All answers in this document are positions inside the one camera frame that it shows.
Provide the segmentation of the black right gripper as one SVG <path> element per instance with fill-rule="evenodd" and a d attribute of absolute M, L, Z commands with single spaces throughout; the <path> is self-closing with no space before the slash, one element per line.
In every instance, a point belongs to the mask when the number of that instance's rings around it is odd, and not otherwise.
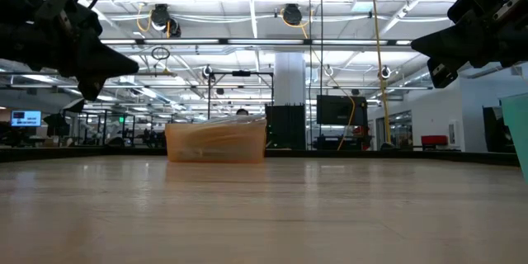
<path fill-rule="evenodd" d="M 508 68 L 528 61 L 528 0 L 457 0 L 447 16 L 451 27 L 411 42 L 429 58 L 435 88 L 451 84 L 465 64 Z"/>

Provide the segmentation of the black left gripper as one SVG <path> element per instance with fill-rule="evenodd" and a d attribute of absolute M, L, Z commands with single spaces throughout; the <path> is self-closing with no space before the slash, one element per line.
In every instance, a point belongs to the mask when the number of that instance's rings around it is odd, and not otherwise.
<path fill-rule="evenodd" d="M 97 14 L 78 0 L 27 2 L 0 17 L 0 59 L 75 77 L 83 97 L 95 100 L 104 80 L 139 71 L 137 62 L 100 42 L 101 32 Z"/>

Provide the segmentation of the orange translucent plastic tray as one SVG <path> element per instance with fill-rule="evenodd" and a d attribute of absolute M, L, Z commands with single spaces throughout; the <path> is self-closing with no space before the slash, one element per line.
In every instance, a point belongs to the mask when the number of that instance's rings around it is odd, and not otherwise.
<path fill-rule="evenodd" d="M 172 163 L 261 163 L 266 148 L 266 124 L 260 115 L 167 124 L 167 158 Z"/>

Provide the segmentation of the black standing panel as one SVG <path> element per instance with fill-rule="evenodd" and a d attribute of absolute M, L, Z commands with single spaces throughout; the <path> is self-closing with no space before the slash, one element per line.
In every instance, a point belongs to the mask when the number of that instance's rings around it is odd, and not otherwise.
<path fill-rule="evenodd" d="M 483 123 L 487 150 L 493 153 L 502 151 L 502 108 L 490 106 L 483 108 Z"/>

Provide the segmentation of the red box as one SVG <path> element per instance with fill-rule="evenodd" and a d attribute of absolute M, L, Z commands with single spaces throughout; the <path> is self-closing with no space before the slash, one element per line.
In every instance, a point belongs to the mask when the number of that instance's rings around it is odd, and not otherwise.
<path fill-rule="evenodd" d="M 423 150 L 438 149 L 446 147 L 449 144 L 449 140 L 445 135 L 423 135 L 421 143 Z"/>

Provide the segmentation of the small lit monitor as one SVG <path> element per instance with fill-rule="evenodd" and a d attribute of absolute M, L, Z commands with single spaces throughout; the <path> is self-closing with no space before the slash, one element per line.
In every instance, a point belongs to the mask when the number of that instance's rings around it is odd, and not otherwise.
<path fill-rule="evenodd" d="M 40 127 L 42 113 L 40 111 L 12 111 L 12 127 Z"/>

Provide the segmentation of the black background robot rig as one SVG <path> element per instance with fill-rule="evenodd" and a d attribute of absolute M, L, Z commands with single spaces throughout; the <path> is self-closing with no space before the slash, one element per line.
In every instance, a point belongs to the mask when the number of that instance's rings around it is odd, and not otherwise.
<path fill-rule="evenodd" d="M 251 76 L 257 76 L 262 82 L 271 90 L 271 104 L 275 103 L 275 75 L 271 72 L 259 72 L 249 70 L 234 70 L 227 72 L 215 72 L 211 71 L 207 78 L 207 119 L 211 118 L 211 90 L 218 85 L 218 83 L 226 76 L 246 78 Z M 263 76 L 268 75 L 271 78 L 271 82 L 266 81 Z"/>

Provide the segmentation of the white building column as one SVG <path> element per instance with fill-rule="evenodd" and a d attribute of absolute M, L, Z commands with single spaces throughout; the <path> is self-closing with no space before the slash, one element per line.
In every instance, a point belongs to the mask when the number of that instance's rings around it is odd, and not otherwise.
<path fill-rule="evenodd" d="M 300 105 L 306 100 L 304 54 L 275 53 L 274 98 L 279 106 Z"/>

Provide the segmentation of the black cabinet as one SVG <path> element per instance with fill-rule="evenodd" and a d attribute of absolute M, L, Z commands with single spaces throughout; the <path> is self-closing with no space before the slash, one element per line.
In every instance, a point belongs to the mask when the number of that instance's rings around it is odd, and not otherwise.
<path fill-rule="evenodd" d="M 266 147 L 306 149 L 305 105 L 266 106 Z"/>

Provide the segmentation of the black wall monitor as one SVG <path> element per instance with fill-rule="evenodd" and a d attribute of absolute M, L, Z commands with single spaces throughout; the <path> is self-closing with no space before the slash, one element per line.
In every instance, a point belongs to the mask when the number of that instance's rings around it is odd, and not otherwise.
<path fill-rule="evenodd" d="M 368 102 L 364 97 L 317 95 L 317 123 L 321 125 L 348 125 L 351 113 L 354 116 L 351 125 L 367 126 Z"/>

